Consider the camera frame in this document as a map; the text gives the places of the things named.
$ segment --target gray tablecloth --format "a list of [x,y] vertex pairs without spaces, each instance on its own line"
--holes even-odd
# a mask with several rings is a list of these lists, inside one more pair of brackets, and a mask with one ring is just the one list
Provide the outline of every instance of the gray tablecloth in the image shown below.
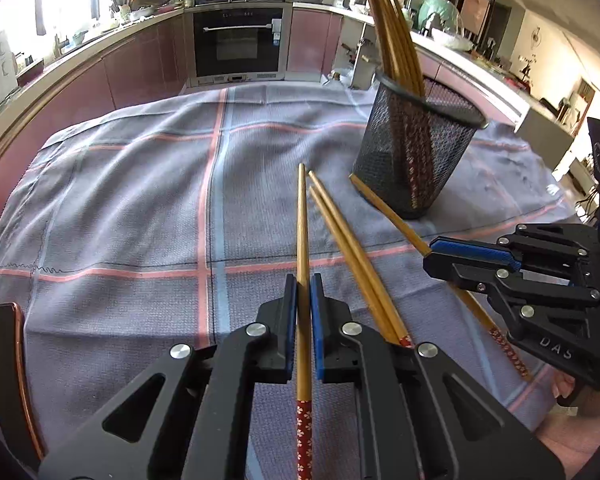
[[[523,383],[448,287],[350,185],[373,92],[248,84],[117,110],[53,135],[0,220],[0,302],[26,313],[27,379],[45,445],[58,446],[178,342],[219,342],[294,272],[296,177],[323,179],[416,341],[436,342],[528,427],[554,403],[550,368]],[[550,172],[502,124],[477,132],[412,226],[495,240],[573,215]],[[312,272],[373,325],[314,204]],[[295,387],[254,398],[248,477],[295,475]],[[358,478],[349,386],[314,384],[316,478]]]

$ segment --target mesh pen holder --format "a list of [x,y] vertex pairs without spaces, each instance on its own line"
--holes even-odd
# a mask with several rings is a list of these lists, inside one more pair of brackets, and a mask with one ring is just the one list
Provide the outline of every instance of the mesh pen holder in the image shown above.
[[353,173],[405,219],[433,204],[484,114],[448,86],[424,78],[421,99],[382,73]]

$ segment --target built-in oven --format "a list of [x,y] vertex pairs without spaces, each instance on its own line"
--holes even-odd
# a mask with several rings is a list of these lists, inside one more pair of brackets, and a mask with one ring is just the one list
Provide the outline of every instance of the built-in oven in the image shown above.
[[291,4],[240,3],[196,8],[192,84],[282,79]]

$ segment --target metal screw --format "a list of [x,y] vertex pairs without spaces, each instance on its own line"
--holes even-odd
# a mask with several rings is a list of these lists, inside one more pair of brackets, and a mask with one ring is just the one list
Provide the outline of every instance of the metal screw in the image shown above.
[[247,327],[247,335],[250,335],[251,337],[258,337],[263,335],[265,332],[267,331],[267,326],[263,325],[262,323],[251,323],[248,327]]
[[342,326],[342,333],[345,335],[360,335],[362,333],[362,326],[360,323],[349,321]]
[[525,305],[520,309],[520,314],[522,317],[533,317],[536,311],[531,305]]
[[435,357],[438,355],[438,347],[433,343],[422,343],[418,346],[418,354],[422,357]]
[[191,347],[189,345],[185,345],[184,343],[173,345],[171,350],[169,350],[169,354],[174,359],[184,359],[185,357],[189,357],[189,354],[191,354]]

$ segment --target oven handle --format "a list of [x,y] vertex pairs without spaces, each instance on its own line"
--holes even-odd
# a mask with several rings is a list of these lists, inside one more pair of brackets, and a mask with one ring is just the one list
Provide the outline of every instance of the oven handle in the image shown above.
[[267,25],[234,25],[233,27],[202,27],[205,32],[213,32],[214,30],[232,30],[233,28],[272,28],[270,23]]

